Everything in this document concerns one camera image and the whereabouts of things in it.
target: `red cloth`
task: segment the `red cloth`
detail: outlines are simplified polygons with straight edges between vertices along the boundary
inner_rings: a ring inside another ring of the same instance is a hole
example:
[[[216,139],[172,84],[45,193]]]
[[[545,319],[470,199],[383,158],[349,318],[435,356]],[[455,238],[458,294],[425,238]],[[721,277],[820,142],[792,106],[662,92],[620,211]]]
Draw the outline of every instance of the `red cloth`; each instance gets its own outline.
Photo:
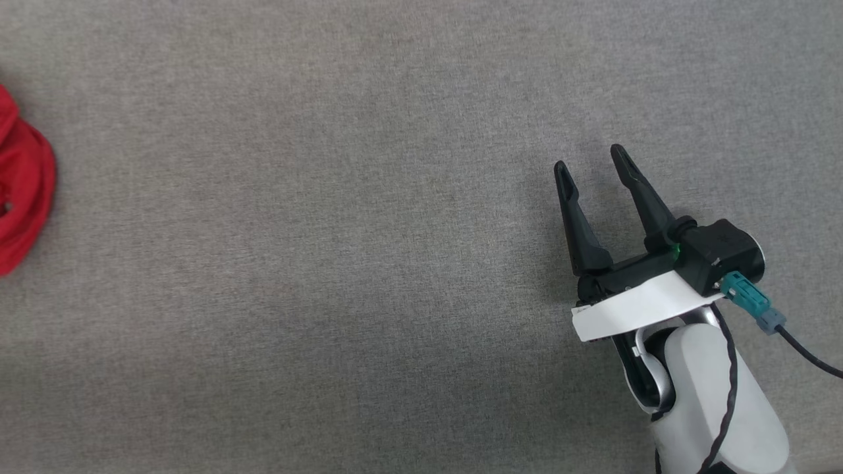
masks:
[[[11,272],[35,243],[55,187],[50,144],[18,118],[18,106],[0,85],[0,276]]]

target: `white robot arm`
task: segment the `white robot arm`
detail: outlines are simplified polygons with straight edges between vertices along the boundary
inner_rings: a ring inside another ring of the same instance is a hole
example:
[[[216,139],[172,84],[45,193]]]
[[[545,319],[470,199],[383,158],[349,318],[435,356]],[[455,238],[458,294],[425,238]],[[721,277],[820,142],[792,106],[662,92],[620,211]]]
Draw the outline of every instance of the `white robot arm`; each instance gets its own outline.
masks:
[[[615,344],[630,391],[651,415],[658,469],[795,472],[784,428],[715,306],[728,274],[750,286],[761,279],[760,247],[725,219],[700,227],[690,217],[674,218],[623,147],[613,145],[611,156],[647,233],[647,253],[613,262],[577,203],[567,167],[556,164],[572,270],[580,277],[572,310],[577,334]],[[744,302],[769,308],[763,298]]]
[[[668,272],[595,305],[573,309],[583,341],[634,331],[633,353],[658,390],[658,403],[627,382],[652,416],[651,430],[663,472],[698,472],[720,433],[727,407],[730,361],[713,305],[676,272]],[[637,328],[630,329],[630,320]],[[727,434],[709,472],[792,474],[787,434],[740,354],[737,393]]]

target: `cable connector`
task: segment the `cable connector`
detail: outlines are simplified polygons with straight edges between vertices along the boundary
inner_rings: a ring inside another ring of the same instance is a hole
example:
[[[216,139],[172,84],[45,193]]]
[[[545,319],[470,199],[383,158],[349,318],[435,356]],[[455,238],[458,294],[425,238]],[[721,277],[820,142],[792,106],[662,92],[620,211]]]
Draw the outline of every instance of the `cable connector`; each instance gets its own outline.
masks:
[[[772,308],[770,299],[740,272],[727,273],[719,283],[726,298],[752,315],[766,335],[776,334],[776,326],[784,326],[784,315]]]

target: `gray fabric surface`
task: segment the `gray fabric surface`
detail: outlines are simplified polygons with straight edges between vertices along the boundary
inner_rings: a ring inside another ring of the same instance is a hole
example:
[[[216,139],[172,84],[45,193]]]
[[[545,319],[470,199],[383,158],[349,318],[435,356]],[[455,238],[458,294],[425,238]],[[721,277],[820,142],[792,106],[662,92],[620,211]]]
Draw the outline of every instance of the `gray fabric surface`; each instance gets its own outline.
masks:
[[[0,280],[2,472],[651,472],[580,343],[551,173],[616,260],[623,143],[843,365],[841,2],[4,0],[55,209]],[[804,472],[839,380],[726,309]]]

